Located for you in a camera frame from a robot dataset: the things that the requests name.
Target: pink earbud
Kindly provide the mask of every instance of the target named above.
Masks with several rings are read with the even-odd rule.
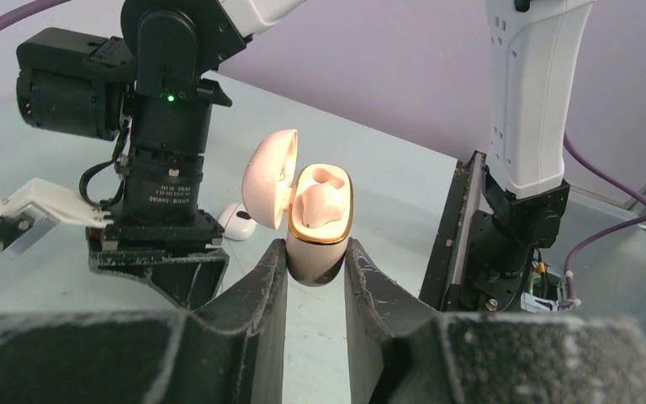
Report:
[[[301,195],[302,222],[310,229],[317,229],[332,221],[339,221],[345,214],[345,200],[335,187],[318,183]]]

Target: table surface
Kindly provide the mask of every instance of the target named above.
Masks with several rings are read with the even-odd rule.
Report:
[[[345,168],[355,189],[351,237],[376,264],[418,295],[457,161],[349,120],[212,73],[234,100],[215,107],[199,196],[218,217],[241,201],[241,178],[258,143],[284,129],[299,130],[298,169],[313,163]],[[81,173],[105,161],[113,144],[35,130],[15,103],[0,107],[0,196],[32,178],[77,188]],[[112,196],[110,170],[92,183],[91,197]],[[225,241],[232,286],[284,238],[259,226],[245,242]],[[25,311],[161,310],[172,306],[143,284],[88,271],[82,228],[59,225],[18,259],[0,254],[0,313]],[[283,402],[350,402],[343,277],[320,288],[291,280],[286,321]]]

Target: purple cable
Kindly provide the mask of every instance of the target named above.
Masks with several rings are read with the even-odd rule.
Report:
[[[637,199],[638,202],[643,204],[646,207],[646,196],[643,194],[640,194],[638,191],[634,189],[630,189],[628,186],[625,184],[621,183],[617,179],[611,177],[610,175],[602,172],[598,167],[594,166],[591,162],[588,160],[585,160],[583,156],[581,156],[578,153],[578,150],[575,149],[575,146],[573,146],[573,143],[571,143],[570,139],[568,138],[568,134],[564,134],[564,147],[568,151],[568,153],[578,162],[580,163],[581,166],[585,167],[588,171],[594,173],[600,178],[603,178],[606,180],[608,183],[613,185],[614,187],[620,189],[622,192],[632,196],[633,198]],[[566,257],[566,262],[564,264],[564,274],[566,275],[566,282],[568,284],[568,292],[569,292],[569,298],[567,301],[562,301],[559,303],[559,307],[561,308],[569,308],[575,303],[575,286],[573,283],[573,277],[569,276],[569,274],[572,274],[570,271],[571,265],[573,263],[573,260],[575,259],[575,256],[580,253],[580,251],[591,243],[597,241],[598,239],[605,237],[611,233],[614,233],[618,230],[625,229],[630,226],[635,226],[640,223],[643,223],[646,221],[646,215],[637,217],[635,219],[631,219],[629,221],[624,221],[623,223],[617,224],[613,227],[609,227],[603,231],[598,231],[596,234],[593,236],[590,236],[586,238],[583,242],[581,242],[579,245],[575,246],[573,250],[569,252],[568,257]]]
[[[34,14],[40,13],[41,11],[70,1],[71,0],[36,0],[19,8],[15,8],[0,17],[0,32],[22,19],[26,19]]]

